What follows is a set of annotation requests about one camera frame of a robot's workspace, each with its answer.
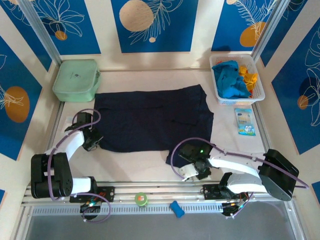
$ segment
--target gold circle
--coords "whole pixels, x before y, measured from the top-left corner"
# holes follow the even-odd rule
[[[68,38],[67,34],[64,31],[60,31],[60,30],[56,31],[54,35],[57,39],[61,41],[67,40]]]
[[[301,110],[305,110],[308,107],[308,102],[309,102],[309,99],[305,95],[301,95],[298,98],[298,107]]]
[[[10,3],[14,4],[14,5],[18,5],[17,0],[8,0]]]
[[[131,32],[146,30],[154,22],[151,8],[142,0],[127,1],[120,9],[119,17],[124,28]]]
[[[7,116],[16,123],[23,123],[29,114],[30,101],[27,92],[19,86],[12,86],[7,91],[6,94],[22,100],[20,103],[22,105],[16,104],[14,102],[9,102],[5,105],[5,112]]]
[[[247,27],[240,36],[240,44],[244,47],[254,47],[266,23],[261,21]]]
[[[226,0],[226,3],[229,5],[235,4],[238,0]]]
[[[156,41],[156,38],[155,38],[155,37],[152,36],[152,37],[149,38],[149,42],[150,42],[150,43],[154,43],[155,41]]]

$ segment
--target white table surface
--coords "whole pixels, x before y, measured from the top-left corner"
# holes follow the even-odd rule
[[[200,84],[207,94],[208,107],[214,113],[211,142],[235,151],[265,151],[256,122],[256,136],[238,134],[235,106],[218,105],[209,70],[114,71],[102,72],[100,77],[98,93],[176,90]],[[85,103],[66,102],[54,144],[63,137],[70,117],[82,109],[93,107],[94,100]],[[117,153],[101,148],[87,152],[80,147],[70,160],[70,168],[73,177],[94,176],[97,181],[180,181],[170,165],[165,163],[168,153]],[[221,177],[219,169],[212,169],[209,179],[220,180]]]

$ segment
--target gray floor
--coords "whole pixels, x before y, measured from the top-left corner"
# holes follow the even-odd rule
[[[282,202],[251,202],[235,219],[221,213],[112,215],[100,224],[80,216],[34,216],[27,240],[293,240]]]

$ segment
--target robotic arm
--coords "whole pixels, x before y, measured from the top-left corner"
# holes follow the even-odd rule
[[[77,121],[68,127],[65,132],[69,133],[79,126],[90,124],[92,115],[87,112],[80,112]],[[52,156],[51,182],[53,195],[55,197],[68,197],[77,193],[95,193],[97,183],[94,177],[72,177],[69,160],[75,151],[83,146],[87,151],[98,146],[103,136],[94,126],[83,127],[69,135],[59,146]],[[52,149],[44,154],[36,154],[31,159],[31,194],[35,199],[49,198],[48,184],[48,159]]]
[[[299,175],[298,169],[273,149],[265,154],[253,154],[226,151],[208,143],[200,147],[185,144],[179,150],[179,156],[190,162],[178,170],[184,181],[194,176],[204,179],[211,174],[210,168],[221,169],[224,175],[219,187],[229,195],[259,192],[290,201],[296,185],[292,176],[297,178]]]
[[[93,126],[96,122],[92,122],[91,114],[78,113],[76,123],[65,130],[67,136],[55,148],[32,157],[31,193],[34,198],[54,199],[53,197],[79,194],[99,197],[108,203],[105,198],[97,195],[98,187],[94,177],[73,178],[69,166],[70,158],[80,146],[91,151],[103,138]],[[205,143],[202,146],[194,146],[185,143],[188,140],[202,140]],[[279,200],[290,201],[296,181],[308,188],[306,183],[298,179],[298,169],[276,150],[269,149],[265,154],[235,152],[220,149],[215,144],[194,137],[182,141],[175,147],[171,163],[174,152],[182,143],[185,144],[179,149],[178,155],[189,164],[181,167],[176,173],[180,177],[183,176],[184,181],[192,177],[201,180],[211,174],[210,168],[221,169],[224,175],[220,183],[205,184],[201,192],[205,200],[226,200],[226,203],[222,203],[222,214],[227,217],[234,217],[247,204],[252,196],[249,196],[248,192],[269,193]],[[51,170],[48,172],[51,155]]]

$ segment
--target packet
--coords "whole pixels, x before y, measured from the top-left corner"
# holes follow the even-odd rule
[[[238,133],[241,135],[255,136],[253,112],[248,108],[235,109],[236,121],[238,123]]]

